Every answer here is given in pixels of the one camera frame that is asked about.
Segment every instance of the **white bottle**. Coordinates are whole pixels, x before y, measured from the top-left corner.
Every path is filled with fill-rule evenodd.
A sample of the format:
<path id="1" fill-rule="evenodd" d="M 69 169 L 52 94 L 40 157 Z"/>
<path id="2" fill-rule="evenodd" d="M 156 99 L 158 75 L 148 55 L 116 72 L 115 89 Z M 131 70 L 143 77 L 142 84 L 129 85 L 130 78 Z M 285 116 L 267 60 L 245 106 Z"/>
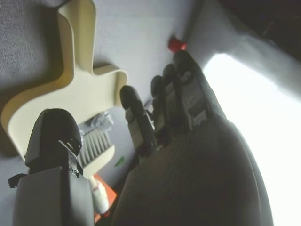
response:
<path id="1" fill-rule="evenodd" d="M 94 211 L 101 215 L 108 212 L 110 208 L 109 198 L 102 182 L 96 180 L 93 176 L 89 178 L 89 182 L 92 189 Z"/>

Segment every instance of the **green object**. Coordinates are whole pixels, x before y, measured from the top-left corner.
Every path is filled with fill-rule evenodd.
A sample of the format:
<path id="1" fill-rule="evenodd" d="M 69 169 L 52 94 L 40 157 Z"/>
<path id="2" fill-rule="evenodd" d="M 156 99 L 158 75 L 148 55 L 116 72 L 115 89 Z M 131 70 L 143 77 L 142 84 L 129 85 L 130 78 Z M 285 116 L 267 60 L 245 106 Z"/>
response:
<path id="1" fill-rule="evenodd" d="M 124 161 L 125 161 L 125 157 L 122 156 L 115 164 L 115 167 L 122 165 L 124 163 Z"/>

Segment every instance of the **gray fabric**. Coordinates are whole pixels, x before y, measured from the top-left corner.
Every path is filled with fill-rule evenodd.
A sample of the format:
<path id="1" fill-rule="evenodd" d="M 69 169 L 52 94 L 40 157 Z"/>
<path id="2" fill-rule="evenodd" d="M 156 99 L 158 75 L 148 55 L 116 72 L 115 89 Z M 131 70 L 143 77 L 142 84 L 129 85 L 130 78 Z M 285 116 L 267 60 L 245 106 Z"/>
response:
<path id="1" fill-rule="evenodd" d="M 16 93 L 60 76 L 63 70 L 56 9 L 63 0 L 0 1 L 0 110 Z M 129 84 L 143 101 L 150 81 L 161 74 L 173 53 L 167 49 L 172 35 L 186 38 L 198 8 L 197 0 L 98 0 L 95 66 L 112 63 L 125 69 Z M 113 109 L 110 132 L 116 154 L 99 174 L 110 185 L 126 173 L 134 149 L 122 109 Z M 7 179 L 26 172 L 22 160 L 0 128 L 0 221 L 12 224 L 14 195 Z M 114 167 L 124 156 L 126 162 Z"/>

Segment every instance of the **bright white light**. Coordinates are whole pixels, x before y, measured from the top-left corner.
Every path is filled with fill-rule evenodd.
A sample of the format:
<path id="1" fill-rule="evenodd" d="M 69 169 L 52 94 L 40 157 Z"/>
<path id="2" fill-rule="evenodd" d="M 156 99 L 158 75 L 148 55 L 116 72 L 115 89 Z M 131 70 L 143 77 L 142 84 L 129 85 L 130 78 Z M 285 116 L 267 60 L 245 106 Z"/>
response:
<path id="1" fill-rule="evenodd" d="M 204 74 L 256 159 L 275 226 L 300 226 L 301 103 L 226 54 L 215 55 Z"/>

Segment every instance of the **dustpan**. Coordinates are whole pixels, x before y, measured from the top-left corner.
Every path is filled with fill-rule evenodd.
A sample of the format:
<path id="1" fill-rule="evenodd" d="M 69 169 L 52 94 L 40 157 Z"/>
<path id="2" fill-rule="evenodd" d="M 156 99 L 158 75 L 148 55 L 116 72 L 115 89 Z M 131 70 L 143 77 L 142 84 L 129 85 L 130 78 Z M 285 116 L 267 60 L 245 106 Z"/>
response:
<path id="1" fill-rule="evenodd" d="M 93 69 L 96 9 L 91 0 L 69 1 L 59 8 L 57 16 L 63 74 L 55 81 L 19 93 L 1 113 L 1 124 L 23 160 L 34 123 L 44 109 L 65 109 L 80 124 L 120 106 L 119 91 L 127 83 L 127 73 L 114 65 Z M 95 172 L 90 170 L 90 174 L 110 161 L 114 151 L 111 146 L 95 159 Z"/>

